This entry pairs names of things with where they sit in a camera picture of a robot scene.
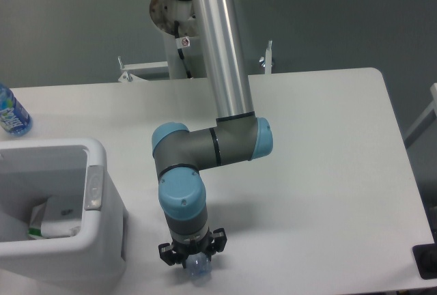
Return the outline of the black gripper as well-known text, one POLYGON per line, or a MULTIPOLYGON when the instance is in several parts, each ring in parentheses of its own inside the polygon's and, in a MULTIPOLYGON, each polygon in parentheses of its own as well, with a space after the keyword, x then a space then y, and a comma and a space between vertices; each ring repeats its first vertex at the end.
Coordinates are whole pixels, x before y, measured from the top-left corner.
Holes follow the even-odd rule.
POLYGON ((167 265, 180 264, 183 268, 186 268, 186 258, 189 255, 204 253, 211 261, 213 255, 224 251, 227 243, 224 228, 192 235, 182 235, 171 231, 171 238, 171 244, 163 243, 158 246, 159 256, 167 265))

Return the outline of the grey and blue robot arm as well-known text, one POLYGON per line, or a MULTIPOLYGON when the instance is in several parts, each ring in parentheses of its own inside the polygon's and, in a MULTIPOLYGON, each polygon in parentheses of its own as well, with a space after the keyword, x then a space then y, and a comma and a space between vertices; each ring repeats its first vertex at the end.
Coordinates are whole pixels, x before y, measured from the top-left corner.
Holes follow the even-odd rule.
POLYGON ((270 125, 253 108, 234 1, 190 1, 218 117, 212 128, 190 131, 169 122, 152 135, 158 200, 171 234, 158 252, 170 266, 186 265, 198 253, 211 258, 227 242, 224 229, 209 227, 201 171, 261 158, 273 149, 270 125))

